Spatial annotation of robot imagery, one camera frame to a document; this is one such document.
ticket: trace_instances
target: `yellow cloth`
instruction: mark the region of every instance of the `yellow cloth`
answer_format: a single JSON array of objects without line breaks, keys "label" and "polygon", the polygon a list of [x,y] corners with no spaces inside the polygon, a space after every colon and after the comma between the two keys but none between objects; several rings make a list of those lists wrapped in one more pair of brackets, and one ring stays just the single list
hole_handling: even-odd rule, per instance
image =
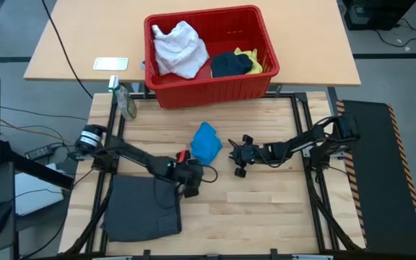
[{"label": "yellow cloth", "polygon": [[242,51],[240,48],[236,48],[234,54],[246,54],[250,58],[251,62],[253,62],[253,66],[251,66],[251,70],[247,72],[247,74],[258,74],[263,72],[263,67],[258,63],[258,50],[254,49],[253,51]]}]

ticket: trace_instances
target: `wooden tabletop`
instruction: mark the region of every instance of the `wooden tabletop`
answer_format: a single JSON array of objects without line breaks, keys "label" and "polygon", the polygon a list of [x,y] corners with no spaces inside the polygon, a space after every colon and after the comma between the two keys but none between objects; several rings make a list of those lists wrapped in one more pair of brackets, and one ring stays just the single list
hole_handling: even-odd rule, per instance
[{"label": "wooden tabletop", "polygon": [[[330,115],[325,92],[310,92],[308,100],[313,122]],[[106,126],[110,106],[110,94],[96,94],[88,123]],[[190,149],[200,123],[209,122],[223,144],[212,163],[220,176],[215,183],[203,183],[198,196],[182,199],[181,234],[137,243],[108,243],[107,255],[142,255],[144,249],[158,255],[269,254],[271,248],[277,248],[280,254],[318,252],[299,153],[276,169],[249,165],[244,179],[234,176],[235,164],[228,159],[232,150],[229,138],[241,142],[243,134],[249,134],[255,143],[261,144],[296,136],[289,98],[262,98],[180,110],[163,110],[156,100],[138,100],[137,106],[137,118],[126,122],[123,137],[154,155],[174,157],[177,152]],[[91,161],[81,162],[76,179],[87,173],[90,165]],[[344,170],[342,161],[331,161],[331,165]],[[145,168],[123,158],[118,172],[150,176]],[[206,178],[213,176],[209,170],[205,173]],[[324,174],[335,219],[356,244],[364,246],[347,176],[335,170],[325,170]],[[97,181],[98,173],[92,172],[71,192],[60,252],[73,244],[89,222]],[[322,227],[330,248],[328,230],[326,225]],[[99,249],[101,231],[96,230],[95,251]]]},{"label": "wooden tabletop", "polygon": [[[143,82],[144,19],[151,14],[254,4],[277,55],[281,85],[358,86],[360,79],[335,0],[58,0],[52,12],[78,77]],[[95,71],[97,57],[126,57],[126,71]],[[74,80],[48,21],[24,75],[30,80]]]}]

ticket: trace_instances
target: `green bottle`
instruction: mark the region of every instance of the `green bottle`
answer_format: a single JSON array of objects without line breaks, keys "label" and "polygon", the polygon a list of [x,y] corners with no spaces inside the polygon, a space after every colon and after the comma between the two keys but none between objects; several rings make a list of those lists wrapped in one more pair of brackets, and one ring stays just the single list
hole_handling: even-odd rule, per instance
[{"label": "green bottle", "polygon": [[131,98],[129,91],[118,83],[118,76],[113,75],[110,77],[108,91],[113,92],[116,96],[121,115],[123,115],[126,120],[135,119],[137,116],[136,103]]}]

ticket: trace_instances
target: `white paper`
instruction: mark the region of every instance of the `white paper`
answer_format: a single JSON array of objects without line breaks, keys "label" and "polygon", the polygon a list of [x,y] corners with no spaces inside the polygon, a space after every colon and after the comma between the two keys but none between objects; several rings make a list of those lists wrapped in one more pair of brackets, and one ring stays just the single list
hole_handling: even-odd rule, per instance
[{"label": "white paper", "polygon": [[[57,170],[55,163],[51,163],[46,167],[51,168],[52,170]],[[53,184],[42,181],[39,178],[33,177],[26,173],[16,174],[15,196],[23,194],[27,191],[35,191],[41,189],[48,189],[49,191],[59,193],[51,193],[49,191],[38,191],[24,194],[15,198],[15,212],[17,215],[23,216],[36,210],[47,207],[49,205],[52,205],[64,199],[64,195],[60,194],[62,190],[58,186],[54,186]]]},{"label": "white paper", "polygon": [[96,58],[94,70],[123,71],[128,69],[128,58],[100,57]]}]

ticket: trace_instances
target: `orange and black striped tape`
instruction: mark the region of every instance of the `orange and black striped tape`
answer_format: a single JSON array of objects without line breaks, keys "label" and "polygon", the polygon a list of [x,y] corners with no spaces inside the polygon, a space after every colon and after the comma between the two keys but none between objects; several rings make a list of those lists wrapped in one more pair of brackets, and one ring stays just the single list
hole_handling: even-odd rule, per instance
[{"label": "orange and black striped tape", "polygon": [[[342,115],[345,111],[345,104],[342,100],[337,101],[337,110],[338,116]],[[348,180],[350,182],[352,198],[354,199],[354,206],[357,212],[357,217],[359,218],[360,230],[362,232],[362,236],[364,237],[364,244],[365,246],[367,246],[367,238],[365,238],[364,221],[362,219],[362,209],[360,208],[358,180],[355,177],[354,162],[352,161],[352,155],[349,152],[346,152],[344,154],[344,164],[346,165],[346,172]]]},{"label": "orange and black striped tape", "polygon": [[401,134],[399,133],[399,128],[397,127],[396,117],[394,116],[394,111],[391,105],[388,105],[388,111],[391,115],[391,122],[394,129],[394,135],[396,136],[397,144],[399,146],[399,154],[401,155],[402,164],[404,166],[405,178],[407,179],[407,185],[409,186],[410,196],[412,197],[413,207],[415,208],[416,213],[416,192],[413,185],[412,175],[410,175],[409,164],[407,163],[407,157],[405,156],[404,147],[402,145]]}]

